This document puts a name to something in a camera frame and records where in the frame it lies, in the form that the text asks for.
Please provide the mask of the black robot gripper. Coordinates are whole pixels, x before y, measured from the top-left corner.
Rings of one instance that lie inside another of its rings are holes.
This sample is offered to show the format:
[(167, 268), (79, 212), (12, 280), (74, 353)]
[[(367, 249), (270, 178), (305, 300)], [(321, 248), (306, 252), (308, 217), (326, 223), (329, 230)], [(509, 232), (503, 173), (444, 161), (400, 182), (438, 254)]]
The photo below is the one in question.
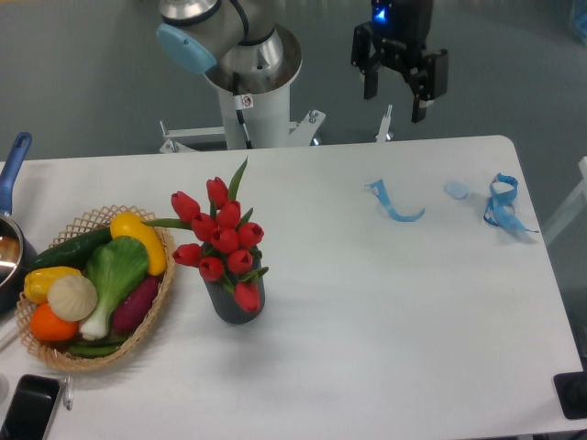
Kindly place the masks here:
[(381, 67), (397, 72), (414, 95), (413, 123), (448, 90), (449, 52), (426, 46), (432, 12), (431, 1), (372, 1), (371, 19), (353, 33), (351, 64), (364, 76), (364, 99), (377, 95)]

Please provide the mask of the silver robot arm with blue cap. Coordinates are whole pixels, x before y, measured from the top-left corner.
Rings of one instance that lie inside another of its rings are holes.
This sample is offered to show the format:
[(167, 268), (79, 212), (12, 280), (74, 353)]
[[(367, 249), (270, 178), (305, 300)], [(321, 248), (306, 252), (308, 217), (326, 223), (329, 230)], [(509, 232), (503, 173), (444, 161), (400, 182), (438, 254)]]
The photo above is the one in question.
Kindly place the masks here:
[[(273, 92), (302, 65), (295, 36), (275, 20), (273, 1), (162, 1), (157, 38), (169, 57), (233, 95)], [(353, 31), (350, 63), (363, 77), (363, 97), (376, 96), (378, 70), (398, 72), (414, 96), (411, 119), (448, 89), (449, 53), (429, 52), (430, 1), (373, 1)]]

